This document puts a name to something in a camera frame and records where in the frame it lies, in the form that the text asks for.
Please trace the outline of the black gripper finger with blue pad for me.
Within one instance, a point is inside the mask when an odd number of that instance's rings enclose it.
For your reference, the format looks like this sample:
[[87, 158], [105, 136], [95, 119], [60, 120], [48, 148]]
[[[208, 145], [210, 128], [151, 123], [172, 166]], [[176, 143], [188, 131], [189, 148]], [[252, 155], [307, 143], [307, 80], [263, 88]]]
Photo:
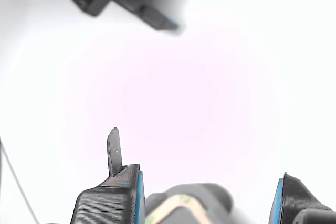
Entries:
[[139, 164], [123, 165], [118, 128], [107, 139], [109, 176], [79, 194], [71, 224], [145, 223], [143, 173]]
[[269, 224], [335, 224], [335, 211], [322, 204], [296, 177], [279, 179]]

